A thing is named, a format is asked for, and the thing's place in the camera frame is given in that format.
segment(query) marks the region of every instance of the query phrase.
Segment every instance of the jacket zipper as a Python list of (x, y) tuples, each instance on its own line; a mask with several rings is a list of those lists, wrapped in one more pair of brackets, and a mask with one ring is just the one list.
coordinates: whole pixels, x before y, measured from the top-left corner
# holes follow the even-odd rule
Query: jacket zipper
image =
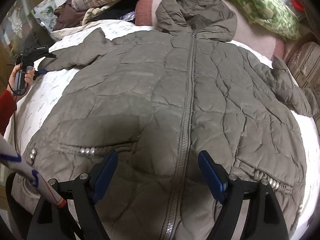
[(190, 120), (192, 115), (193, 93), (194, 93), (194, 54), (195, 54), (196, 34), (192, 33), (192, 41), (190, 45), (190, 54), (188, 60), (188, 79), (187, 79), (187, 97), (185, 100), (183, 121), (182, 121), (182, 134), (180, 136), (179, 152), (180, 158), (178, 160), (176, 171), (174, 175), (174, 181), (172, 185), (172, 191), (170, 193), (169, 205), (167, 214), (168, 223), (164, 228), (163, 240), (169, 240), (172, 236), (174, 224), (178, 216), (180, 215), (180, 202), (183, 190), (183, 181), (186, 171), (186, 163), (188, 161), (188, 155), (190, 150)]

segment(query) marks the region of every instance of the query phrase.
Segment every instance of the white bed sheet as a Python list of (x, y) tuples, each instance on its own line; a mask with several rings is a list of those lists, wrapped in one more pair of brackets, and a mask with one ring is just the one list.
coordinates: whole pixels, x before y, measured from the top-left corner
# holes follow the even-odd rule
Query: white bed sheet
[[(85, 29), (72, 30), (71, 35), (65, 36), (61, 41), (55, 43), (50, 51), (67, 48), (80, 44), (84, 38), (89, 35), (94, 29), (101, 27), (106, 38), (113, 39), (133, 33), (140, 30), (151, 30), (150, 26), (135, 26), (131, 23), (120, 20), (101, 20), (87, 26)], [(237, 42), (231, 43), (243, 47), (251, 51), (260, 62), (272, 68), (272, 62), (265, 56), (252, 50), (250, 47)], [(35, 62), (35, 67), (43, 59)], [(61, 70), (48, 72), (41, 78), (38, 78), (32, 85), (29, 93), (18, 102), (18, 110), (16, 114), (16, 129), (17, 129), (17, 144), (21, 153), (24, 153), (27, 144), (31, 137), (42, 126), (42, 123), (47, 118), (48, 114), (61, 97), (65, 87), (72, 80), (78, 69)], [(316, 201), (320, 186), (320, 147), (319, 136), (315, 122), (312, 118), (301, 116), (292, 111), (296, 118), (303, 140), (303, 145), (306, 152), (307, 171), (306, 171), (306, 188), (302, 204), (301, 216), (298, 221), (298, 226), (292, 240), (298, 240), (307, 229), (307, 222), (312, 215), (316, 206)], [(12, 119), (8, 125), (4, 138), (14, 145), (13, 141), (13, 123)]]

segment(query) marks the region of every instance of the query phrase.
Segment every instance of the jacket hood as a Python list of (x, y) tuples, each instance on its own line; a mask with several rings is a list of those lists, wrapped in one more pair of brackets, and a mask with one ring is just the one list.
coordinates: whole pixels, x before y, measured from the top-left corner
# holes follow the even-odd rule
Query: jacket hood
[(156, 17), (163, 32), (215, 41), (231, 41), (237, 28), (236, 14), (221, 0), (162, 0)]

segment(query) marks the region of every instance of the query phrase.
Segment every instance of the red sleeve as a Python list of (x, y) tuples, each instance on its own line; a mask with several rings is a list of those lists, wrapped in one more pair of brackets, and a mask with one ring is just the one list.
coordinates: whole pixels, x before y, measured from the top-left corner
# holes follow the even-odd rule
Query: red sleeve
[(17, 106), (8, 90), (5, 90), (0, 96), (0, 133), (4, 135), (5, 129), (8, 126), (10, 117), (16, 111)]

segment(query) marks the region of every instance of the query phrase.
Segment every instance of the metal screw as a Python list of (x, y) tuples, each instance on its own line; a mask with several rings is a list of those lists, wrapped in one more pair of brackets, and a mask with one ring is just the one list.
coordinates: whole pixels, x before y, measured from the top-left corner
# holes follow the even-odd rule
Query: metal screw
[(229, 179), (231, 179), (231, 180), (236, 180), (238, 177), (237, 177), (237, 175), (236, 174), (229, 174)]
[(48, 183), (52, 186), (56, 183), (56, 179), (50, 179)]
[(88, 173), (82, 173), (79, 176), (80, 179), (87, 179), (88, 177), (89, 177)]
[(261, 183), (262, 183), (263, 185), (268, 185), (268, 184), (269, 184), (269, 181), (268, 181), (267, 179), (262, 179), (262, 180), (261, 180)]

